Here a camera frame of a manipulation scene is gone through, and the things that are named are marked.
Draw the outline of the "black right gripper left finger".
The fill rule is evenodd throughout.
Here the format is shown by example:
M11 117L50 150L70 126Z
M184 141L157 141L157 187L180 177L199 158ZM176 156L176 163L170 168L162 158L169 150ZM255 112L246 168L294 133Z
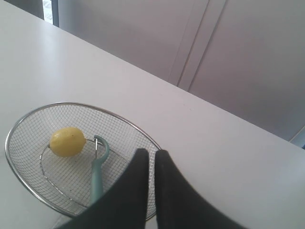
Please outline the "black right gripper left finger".
M143 229L149 188L149 153L139 148L114 185L60 229Z

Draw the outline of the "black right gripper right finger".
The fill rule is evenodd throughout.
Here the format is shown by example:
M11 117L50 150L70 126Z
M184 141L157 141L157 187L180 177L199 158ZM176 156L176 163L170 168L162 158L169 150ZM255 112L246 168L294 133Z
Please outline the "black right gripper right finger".
M155 153L156 219L159 229L243 229L188 183L166 150Z

